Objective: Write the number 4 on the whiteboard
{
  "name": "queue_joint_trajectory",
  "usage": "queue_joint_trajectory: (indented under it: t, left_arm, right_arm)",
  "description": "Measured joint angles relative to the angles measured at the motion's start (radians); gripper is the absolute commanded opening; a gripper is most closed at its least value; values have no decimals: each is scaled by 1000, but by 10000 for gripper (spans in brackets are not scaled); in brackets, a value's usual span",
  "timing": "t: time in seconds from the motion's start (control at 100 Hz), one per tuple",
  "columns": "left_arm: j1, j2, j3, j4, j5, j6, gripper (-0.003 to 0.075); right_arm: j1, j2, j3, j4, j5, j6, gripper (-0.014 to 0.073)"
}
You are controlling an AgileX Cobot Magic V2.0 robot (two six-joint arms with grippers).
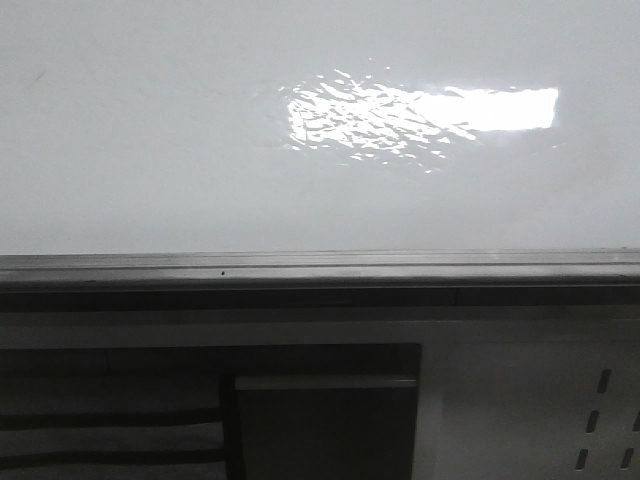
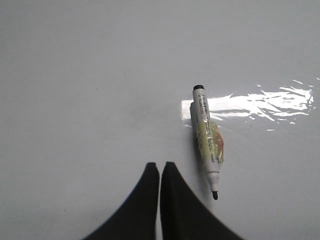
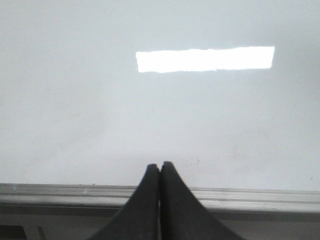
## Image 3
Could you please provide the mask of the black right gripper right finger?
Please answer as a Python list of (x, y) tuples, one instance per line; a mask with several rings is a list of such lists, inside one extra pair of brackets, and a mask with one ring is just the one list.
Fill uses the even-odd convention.
[(163, 240), (242, 239), (210, 214), (169, 161), (160, 172), (160, 226)]

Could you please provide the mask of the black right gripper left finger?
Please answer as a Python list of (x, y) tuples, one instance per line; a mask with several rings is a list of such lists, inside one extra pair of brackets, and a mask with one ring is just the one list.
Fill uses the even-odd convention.
[(156, 240), (160, 172), (149, 164), (138, 187), (111, 221), (90, 240)]

